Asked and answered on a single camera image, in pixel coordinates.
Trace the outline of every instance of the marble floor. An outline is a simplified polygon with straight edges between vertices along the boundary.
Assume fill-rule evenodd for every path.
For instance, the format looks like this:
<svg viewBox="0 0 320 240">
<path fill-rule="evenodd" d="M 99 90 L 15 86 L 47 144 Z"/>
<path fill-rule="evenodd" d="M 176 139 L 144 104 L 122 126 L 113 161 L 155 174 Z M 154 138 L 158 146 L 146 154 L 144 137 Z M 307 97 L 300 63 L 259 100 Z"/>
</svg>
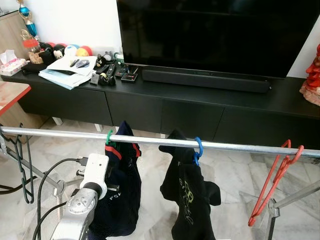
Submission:
<svg viewBox="0 0 320 240">
<path fill-rule="evenodd" d="M 65 120 L 57 126 L 47 121 L 43 129 L 95 133 L 91 123 Z M 104 126 L 103 133 L 114 127 Z M 158 133 L 134 130 L 135 136 L 160 137 Z M 65 158 L 88 156 L 90 153 L 104 154 L 104 140 L 32 137 L 30 139 L 32 164 L 47 171 L 54 163 Z M 178 206 L 165 200 L 160 192 L 171 156 L 160 152 L 157 145 L 140 144 L 142 156 L 137 165 L 140 172 L 141 207 L 136 230 L 126 237 L 110 237 L 119 240 L 172 240 L 171 228 L 178 214 Z M 261 188 L 268 175 L 274 156 L 228 152 L 205 149 L 200 159 L 205 181 L 215 182 L 221 189 L 222 204 L 211 207 L 211 223 L 216 239 L 262 240 L 267 227 L 268 214 L 264 211 L 253 228 L 248 219 Z M 66 162 L 52 172 L 55 180 L 70 181 L 76 177 L 81 166 Z M 281 179 L 273 197 L 279 201 L 289 194 L 320 180 L 320 166 L 311 158 L 301 158 L 290 166 Z M 38 190 L 40 181 L 34 181 Z M 0 184 L 18 186 L 21 174 L 18 165 L 0 153 Z M 64 200 L 76 185 L 69 186 Z M 53 188 L 47 183 L 42 190 L 42 213 L 55 206 Z M 0 240 L 31 240 L 36 226 L 36 204 L 26 204 L 22 190 L 10 195 L 0 195 Z M 320 192 L 280 210 L 273 233 L 274 240 L 319 240 L 320 239 Z M 42 239 L 48 240 L 58 222 L 57 214 L 51 213 L 42 224 Z"/>
</svg>

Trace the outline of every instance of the paper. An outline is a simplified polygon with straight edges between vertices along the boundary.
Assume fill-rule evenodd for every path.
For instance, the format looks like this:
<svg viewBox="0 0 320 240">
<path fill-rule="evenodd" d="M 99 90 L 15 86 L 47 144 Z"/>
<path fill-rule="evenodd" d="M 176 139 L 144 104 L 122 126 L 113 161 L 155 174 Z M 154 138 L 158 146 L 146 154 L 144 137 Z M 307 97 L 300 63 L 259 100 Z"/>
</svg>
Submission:
<svg viewBox="0 0 320 240">
<path fill-rule="evenodd" d="M 95 72 L 96 71 L 91 70 L 88 75 L 81 75 L 79 73 L 67 75 L 55 70 L 44 69 L 39 72 L 39 76 L 61 87 L 72 90 L 80 84 L 89 81 L 91 79 L 92 73 Z"/>
<path fill-rule="evenodd" d="M 15 50 L 5 50 L 4 53 L 0 54 L 0 60 L 2 64 L 6 64 L 14 59 L 17 59 L 17 56 L 15 55 Z"/>
<path fill-rule="evenodd" d="M 70 67 L 70 64 L 77 59 L 79 59 L 80 61 L 88 60 L 89 66 L 81 68 L 76 68 L 76 66 Z M 49 65 L 46 69 L 71 71 L 83 76 L 87 76 L 94 69 L 96 60 L 96 56 L 64 56 Z"/>
</svg>

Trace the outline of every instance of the black tv cabinet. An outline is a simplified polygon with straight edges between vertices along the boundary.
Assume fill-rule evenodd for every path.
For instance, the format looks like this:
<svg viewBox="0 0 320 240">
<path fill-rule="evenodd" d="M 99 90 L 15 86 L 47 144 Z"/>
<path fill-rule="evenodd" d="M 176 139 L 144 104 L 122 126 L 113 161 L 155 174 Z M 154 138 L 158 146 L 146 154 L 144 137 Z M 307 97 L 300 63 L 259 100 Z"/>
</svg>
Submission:
<svg viewBox="0 0 320 240">
<path fill-rule="evenodd" d="M 27 113 L 169 134 L 180 128 L 187 137 L 248 145 L 320 149 L 320 107 L 306 101 L 299 89 L 303 79 L 271 80 L 267 93 L 240 92 L 197 86 L 116 80 L 115 86 L 88 82 L 73 90 L 37 74 L 2 76 L 25 83 L 31 91 L 20 101 Z"/>
</svg>

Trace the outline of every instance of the television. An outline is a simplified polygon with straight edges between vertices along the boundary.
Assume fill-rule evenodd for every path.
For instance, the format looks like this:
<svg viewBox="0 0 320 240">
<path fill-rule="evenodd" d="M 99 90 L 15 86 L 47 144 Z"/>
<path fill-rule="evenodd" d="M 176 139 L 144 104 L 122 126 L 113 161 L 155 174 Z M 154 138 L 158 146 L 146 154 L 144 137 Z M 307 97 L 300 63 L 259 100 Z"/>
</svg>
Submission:
<svg viewBox="0 0 320 240">
<path fill-rule="evenodd" d="M 118 0 L 126 63 L 285 78 L 320 0 Z"/>
</svg>

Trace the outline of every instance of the remote control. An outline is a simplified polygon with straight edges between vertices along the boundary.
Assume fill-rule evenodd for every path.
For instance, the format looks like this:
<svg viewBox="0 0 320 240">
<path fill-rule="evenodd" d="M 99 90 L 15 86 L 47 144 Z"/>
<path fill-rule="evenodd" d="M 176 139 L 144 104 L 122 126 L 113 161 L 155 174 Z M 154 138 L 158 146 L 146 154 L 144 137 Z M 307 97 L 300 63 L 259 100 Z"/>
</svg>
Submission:
<svg viewBox="0 0 320 240">
<path fill-rule="evenodd" d="M 102 74 L 104 71 L 106 71 L 108 68 L 109 68 L 109 65 L 104 65 L 104 66 L 102 66 L 102 67 L 99 67 L 95 73 L 100 75 L 100 74 Z"/>
<path fill-rule="evenodd" d="M 106 76 L 108 78 L 112 77 L 112 75 L 114 74 L 115 70 L 116 70 L 116 65 L 115 64 L 111 64 L 109 69 L 108 69 L 108 71 L 106 72 Z"/>
</svg>

